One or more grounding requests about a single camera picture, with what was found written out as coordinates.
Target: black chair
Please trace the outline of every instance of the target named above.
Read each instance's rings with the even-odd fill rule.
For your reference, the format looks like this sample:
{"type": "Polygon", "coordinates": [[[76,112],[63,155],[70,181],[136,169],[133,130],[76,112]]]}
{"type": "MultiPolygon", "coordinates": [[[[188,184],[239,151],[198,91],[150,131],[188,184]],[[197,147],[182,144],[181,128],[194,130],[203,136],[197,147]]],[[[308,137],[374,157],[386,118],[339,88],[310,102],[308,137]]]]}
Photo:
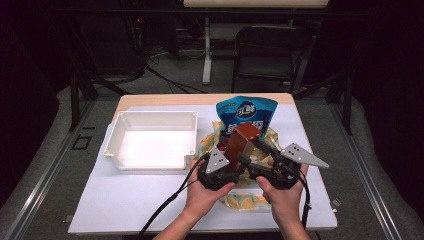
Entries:
{"type": "Polygon", "coordinates": [[[253,25],[241,29],[235,39],[231,92],[236,81],[244,78],[290,82],[292,93],[311,39],[304,28],[296,26],[253,25]]]}

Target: blue package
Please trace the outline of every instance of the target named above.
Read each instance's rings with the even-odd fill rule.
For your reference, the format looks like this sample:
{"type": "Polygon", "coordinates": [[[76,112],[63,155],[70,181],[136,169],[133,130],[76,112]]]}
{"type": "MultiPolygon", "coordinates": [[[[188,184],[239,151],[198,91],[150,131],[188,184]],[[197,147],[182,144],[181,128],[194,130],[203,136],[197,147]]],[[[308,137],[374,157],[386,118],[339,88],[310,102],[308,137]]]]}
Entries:
{"type": "Polygon", "coordinates": [[[272,99],[260,97],[237,96],[216,104],[216,112],[225,124],[221,131],[221,141],[231,136],[234,128],[250,122],[261,132],[260,138],[265,137],[269,123],[278,103],[272,99]]]}

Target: person's left hand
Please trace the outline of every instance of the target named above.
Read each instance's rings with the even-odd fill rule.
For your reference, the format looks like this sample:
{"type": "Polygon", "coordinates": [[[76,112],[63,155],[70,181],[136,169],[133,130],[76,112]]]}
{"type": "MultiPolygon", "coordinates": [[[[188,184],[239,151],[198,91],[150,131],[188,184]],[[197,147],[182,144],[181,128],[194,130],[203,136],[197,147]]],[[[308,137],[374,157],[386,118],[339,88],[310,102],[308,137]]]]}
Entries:
{"type": "MultiPolygon", "coordinates": [[[[190,168],[194,166],[195,162],[196,160],[190,160],[190,168]]],[[[202,163],[200,163],[193,171],[193,174],[190,176],[187,184],[197,180],[198,168],[201,164],[202,163]]],[[[200,220],[212,209],[215,202],[221,197],[227,195],[234,186],[235,183],[231,182],[227,183],[218,191],[213,191],[206,189],[202,183],[196,181],[187,189],[187,200],[183,214],[188,214],[191,219],[200,220]]]]}

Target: table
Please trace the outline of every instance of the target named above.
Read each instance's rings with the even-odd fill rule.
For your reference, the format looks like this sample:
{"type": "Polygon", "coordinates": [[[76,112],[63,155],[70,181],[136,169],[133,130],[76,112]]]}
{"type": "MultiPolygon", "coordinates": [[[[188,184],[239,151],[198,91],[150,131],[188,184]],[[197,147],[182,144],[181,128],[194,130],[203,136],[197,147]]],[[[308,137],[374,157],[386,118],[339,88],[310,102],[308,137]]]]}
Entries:
{"type": "MultiPolygon", "coordinates": [[[[329,0],[185,0],[184,7],[191,8],[320,8],[327,7],[329,0]]],[[[210,46],[209,18],[205,18],[205,65],[203,68],[202,83],[209,85],[211,82],[211,46],[210,46]]]]}
{"type": "MultiPolygon", "coordinates": [[[[245,96],[260,96],[276,100],[279,104],[271,122],[277,132],[281,146],[296,142],[311,150],[296,105],[286,93],[257,93],[245,96]]],[[[193,110],[198,111],[198,142],[212,132],[213,120],[219,120],[215,104],[236,96],[235,94],[174,94],[174,95],[125,95],[115,112],[123,110],[193,110]]],[[[111,132],[113,121],[105,135],[111,132]]],[[[137,234],[153,212],[181,185],[184,171],[120,171],[110,159],[103,156],[106,141],[100,148],[92,173],[81,196],[78,208],[68,232],[86,234],[137,234]]],[[[337,219],[331,209],[330,200],[316,167],[309,167],[307,174],[311,192],[312,210],[309,212],[307,229],[324,230],[337,227],[337,219]]],[[[253,189],[260,194],[259,188],[253,189]]],[[[185,192],[165,208],[153,221],[147,232],[163,230],[181,212],[185,203],[185,192]]],[[[278,227],[269,212],[238,212],[221,203],[192,229],[193,232],[232,231],[277,231],[278,227]]]]}

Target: hand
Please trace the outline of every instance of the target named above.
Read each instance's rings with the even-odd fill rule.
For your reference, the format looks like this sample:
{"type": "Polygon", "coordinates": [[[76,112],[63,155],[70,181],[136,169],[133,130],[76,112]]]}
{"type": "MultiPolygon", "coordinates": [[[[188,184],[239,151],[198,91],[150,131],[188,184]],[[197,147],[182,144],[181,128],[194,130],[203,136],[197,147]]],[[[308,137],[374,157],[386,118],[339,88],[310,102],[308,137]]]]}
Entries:
{"type": "MultiPolygon", "coordinates": [[[[190,160],[190,168],[193,167],[195,162],[195,160],[190,160]]],[[[188,183],[197,180],[199,166],[193,171],[188,183]]],[[[218,199],[227,195],[234,186],[234,183],[228,183],[218,191],[213,191],[206,189],[199,181],[194,182],[187,189],[187,200],[183,214],[188,214],[190,217],[199,220],[212,209],[218,199]]]]}
{"type": "MultiPolygon", "coordinates": [[[[302,165],[301,170],[306,174],[308,166],[302,165]]],[[[309,239],[303,230],[299,216],[299,203],[303,190],[302,183],[298,181],[290,189],[278,190],[265,177],[257,177],[256,182],[264,191],[263,196],[271,202],[272,216],[284,239],[309,239]]]]}

